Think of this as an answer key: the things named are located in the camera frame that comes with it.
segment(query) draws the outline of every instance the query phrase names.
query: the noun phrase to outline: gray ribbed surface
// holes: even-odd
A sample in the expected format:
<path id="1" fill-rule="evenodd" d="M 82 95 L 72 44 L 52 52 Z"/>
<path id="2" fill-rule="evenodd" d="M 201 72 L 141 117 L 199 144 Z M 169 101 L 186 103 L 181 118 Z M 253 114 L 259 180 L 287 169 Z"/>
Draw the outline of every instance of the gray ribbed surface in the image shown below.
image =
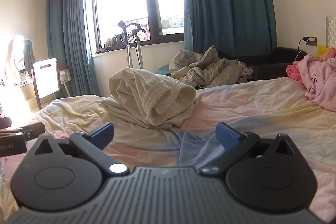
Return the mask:
<path id="1" fill-rule="evenodd" d="M 20 210 L 10 224 L 321 224 L 309 211 L 269 216 L 240 206 L 222 182 L 193 168 L 136 168 L 108 180 L 104 192 L 81 208 L 58 214 Z"/>

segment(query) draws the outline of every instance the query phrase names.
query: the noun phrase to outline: window sill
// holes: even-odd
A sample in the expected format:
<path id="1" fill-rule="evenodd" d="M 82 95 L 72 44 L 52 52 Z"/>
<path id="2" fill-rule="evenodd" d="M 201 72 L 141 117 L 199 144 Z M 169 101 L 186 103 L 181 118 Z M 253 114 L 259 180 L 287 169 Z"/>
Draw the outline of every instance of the window sill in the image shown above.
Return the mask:
<path id="1" fill-rule="evenodd" d="M 143 46 L 141 46 L 141 50 L 152 48 L 152 47 L 163 47 L 163 46 L 175 45 L 175 44 L 184 44 L 184 41 L 165 42 L 165 43 L 143 45 Z M 102 53 L 98 53 L 98 54 L 93 54 L 92 57 L 103 56 L 103 55 L 111 54 L 113 52 L 114 53 L 119 53 L 119 52 L 122 52 L 122 51 L 126 51 L 126 49 L 122 48 L 122 49 L 118 49 L 118 50 L 112 50 L 112 51 L 109 51 L 109 52 L 102 52 Z"/>

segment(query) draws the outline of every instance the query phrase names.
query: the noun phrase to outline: desk leg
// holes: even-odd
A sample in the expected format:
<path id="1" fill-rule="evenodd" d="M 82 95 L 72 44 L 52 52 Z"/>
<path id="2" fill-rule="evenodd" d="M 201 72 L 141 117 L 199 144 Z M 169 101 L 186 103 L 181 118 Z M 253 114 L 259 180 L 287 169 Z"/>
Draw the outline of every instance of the desk leg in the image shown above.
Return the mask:
<path id="1" fill-rule="evenodd" d="M 68 90 L 68 87 L 67 87 L 67 83 L 64 83 L 63 85 L 65 87 L 65 90 L 67 91 L 68 97 L 70 98 L 71 96 L 70 96 L 70 93 L 69 93 L 69 90 Z"/>

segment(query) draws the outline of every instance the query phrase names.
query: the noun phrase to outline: triangular cutout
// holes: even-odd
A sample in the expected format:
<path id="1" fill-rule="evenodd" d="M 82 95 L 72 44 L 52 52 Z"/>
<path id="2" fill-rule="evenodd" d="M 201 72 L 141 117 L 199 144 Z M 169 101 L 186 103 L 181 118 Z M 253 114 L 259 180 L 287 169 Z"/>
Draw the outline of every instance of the triangular cutout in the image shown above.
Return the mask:
<path id="1" fill-rule="evenodd" d="M 39 147 L 37 148 L 35 155 L 53 153 L 53 149 L 50 146 L 50 143 L 47 139 L 44 139 Z"/>
<path id="2" fill-rule="evenodd" d="M 285 155 L 294 155 L 293 151 L 291 150 L 290 146 L 285 140 L 282 140 L 277 149 L 275 150 L 275 153 L 278 154 L 285 154 Z"/>

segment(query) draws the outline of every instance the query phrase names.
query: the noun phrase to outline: garment steamer pole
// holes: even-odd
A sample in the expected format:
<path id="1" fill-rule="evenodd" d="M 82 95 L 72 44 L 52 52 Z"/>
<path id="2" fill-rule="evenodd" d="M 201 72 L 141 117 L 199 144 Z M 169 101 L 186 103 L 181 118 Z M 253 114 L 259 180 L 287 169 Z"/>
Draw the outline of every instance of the garment steamer pole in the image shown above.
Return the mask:
<path id="1" fill-rule="evenodd" d="M 131 25 L 135 26 L 136 29 L 132 30 L 132 33 L 130 35 L 127 35 L 127 27 L 129 27 Z M 129 68 L 133 68 L 132 56 L 131 56 L 131 51 L 130 51 L 130 46 L 129 46 L 128 39 L 130 37 L 132 37 L 132 36 L 135 36 L 136 47 L 137 47 L 138 53 L 139 53 L 139 66 L 140 66 L 140 69 L 143 69 L 140 38 L 138 37 L 137 33 L 140 32 L 140 31 L 143 31 L 143 32 L 146 32 L 146 31 L 143 30 L 141 28 L 140 24 L 138 24 L 138 23 L 130 23 L 130 24 L 126 25 L 125 22 L 120 21 L 118 23 L 118 26 L 120 28 L 122 28 L 123 33 L 124 33 L 124 39 L 125 39 L 125 45 L 126 45 L 126 54 L 127 54 L 127 65 L 128 65 L 128 67 Z"/>

